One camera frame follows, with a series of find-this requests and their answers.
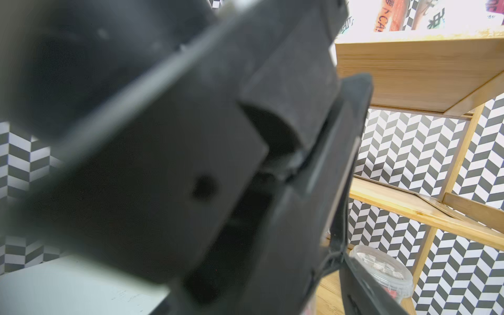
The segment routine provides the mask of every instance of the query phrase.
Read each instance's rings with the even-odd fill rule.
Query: plastic lid
[[[392,297],[401,299],[413,294],[413,276],[400,261],[366,245],[356,245],[349,255],[357,259]]]

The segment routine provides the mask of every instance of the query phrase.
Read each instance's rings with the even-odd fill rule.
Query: light wood
[[[471,121],[467,125],[467,128],[464,128],[466,129],[464,133],[464,138],[462,139],[462,142],[458,144],[457,151],[453,156],[455,160],[452,160],[452,163],[448,170],[447,177],[443,182],[443,186],[441,187],[441,192],[439,194],[439,197],[441,199],[445,196],[445,193],[451,193],[453,190],[453,186],[455,185],[455,181],[457,180],[457,176],[459,175],[460,172],[460,167],[464,162],[467,149],[471,144],[472,137],[474,135],[474,132],[476,131],[476,127],[478,126],[478,121],[479,118],[481,117],[481,113],[483,112],[484,107],[485,104],[481,104],[478,107],[476,107],[473,116],[471,118]]]
[[[354,178],[350,187],[350,198],[437,227],[443,231],[463,236],[495,249],[504,250],[504,234],[478,223],[469,223],[452,218],[417,195]]]
[[[408,314],[416,315],[415,306],[413,305],[413,300],[411,297],[403,298],[403,300],[401,301],[401,306],[406,312],[408,312]]]
[[[430,248],[432,247],[432,242],[434,242],[436,232],[437,228],[427,226],[427,230],[425,231],[425,235],[422,239],[422,244],[420,245],[420,249],[415,259],[415,263],[413,265],[413,268],[411,269],[411,274],[413,275],[413,288],[416,287],[418,279],[420,279],[423,266],[425,265],[425,261],[427,260],[427,256],[429,255]]]
[[[388,107],[388,106],[380,106],[380,105],[373,105],[373,104],[371,104],[369,107],[373,108],[373,109],[399,111],[399,112],[415,114],[415,115],[429,115],[429,116],[434,116],[434,117],[454,118],[454,119],[461,119],[461,120],[471,120],[471,117],[472,117],[472,114],[465,114],[462,116],[453,116],[453,115],[445,115],[445,114],[437,112],[437,111],[418,110],[418,109],[403,108],[403,107]]]
[[[471,219],[461,213],[458,213],[457,211],[453,210],[452,208],[448,207],[447,205],[440,203],[439,201],[437,201],[436,199],[434,199],[432,197],[424,196],[424,195],[420,195],[420,194],[418,196],[420,198],[424,199],[425,201],[427,201],[432,206],[436,207],[441,212],[451,216],[452,218],[466,221],[469,223],[478,223],[475,220],[473,220],[473,219]]]
[[[504,91],[504,72],[501,72],[490,81],[485,83],[466,96],[463,100],[453,105],[450,109],[445,111],[445,115],[460,116],[478,107],[480,104],[495,98]]]
[[[410,191],[410,190],[407,190],[407,189],[404,189],[404,188],[400,188],[400,187],[397,187],[397,186],[393,186],[393,185],[390,185],[390,184],[387,184],[387,183],[384,183],[384,182],[381,182],[381,181],[377,181],[377,180],[374,180],[374,179],[371,179],[371,178],[362,177],[360,175],[354,175],[353,177],[354,178],[358,178],[358,179],[362,179],[362,180],[365,180],[365,181],[369,181],[369,182],[371,182],[373,184],[377,184],[377,185],[382,185],[382,186],[385,186],[385,187],[393,188],[395,190],[402,191],[402,192],[407,193],[407,194],[416,195],[416,192],[413,192],[413,191]]]
[[[504,233],[504,211],[452,193],[446,193],[443,203],[486,226]]]
[[[371,73],[377,106],[448,114],[480,87],[477,95],[492,90],[482,86],[504,71],[503,26],[348,34],[335,43],[340,76]]]
[[[318,315],[344,315],[341,298],[340,272],[336,271],[322,278],[317,289]]]

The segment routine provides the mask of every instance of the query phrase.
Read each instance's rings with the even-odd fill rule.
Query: white surface
[[[147,315],[168,288],[79,256],[0,276],[0,314]]]

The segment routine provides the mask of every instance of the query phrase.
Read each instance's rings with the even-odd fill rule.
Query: wooden shelf frame
[[[341,77],[373,76],[373,107],[461,117],[504,91],[504,26],[344,34]]]
[[[421,195],[383,184],[371,179],[355,176],[350,187],[350,198],[359,200],[420,223],[463,236],[470,240],[504,250],[504,234],[482,224],[457,218],[457,212],[446,207],[445,211],[427,202]]]

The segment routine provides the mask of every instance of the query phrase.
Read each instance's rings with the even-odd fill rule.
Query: wooden post
[[[409,315],[416,315],[415,306],[411,297],[403,298],[401,306]]]
[[[422,239],[422,244],[420,245],[420,250],[418,251],[415,263],[411,268],[411,274],[413,275],[413,288],[416,287],[418,279],[420,279],[420,274],[422,273],[423,266],[425,265],[425,261],[427,260],[427,256],[429,255],[429,251],[432,246],[432,242],[434,241],[434,237],[436,236],[436,232],[437,228],[427,226],[427,230],[425,231],[425,235]]]
[[[465,129],[464,137],[459,141],[457,151],[453,156],[454,160],[452,160],[452,163],[446,175],[446,179],[443,182],[443,186],[441,187],[441,192],[439,194],[439,197],[437,198],[441,202],[445,197],[445,193],[451,193],[453,190],[453,186],[455,185],[455,181],[457,180],[457,176],[459,175],[460,172],[460,167],[464,162],[467,149],[471,144],[473,134],[476,131],[476,126],[478,126],[478,121],[481,116],[481,113],[483,112],[484,107],[485,107],[484,103],[479,105],[474,110],[474,114],[471,118],[471,121],[467,123],[466,126],[464,127]]]

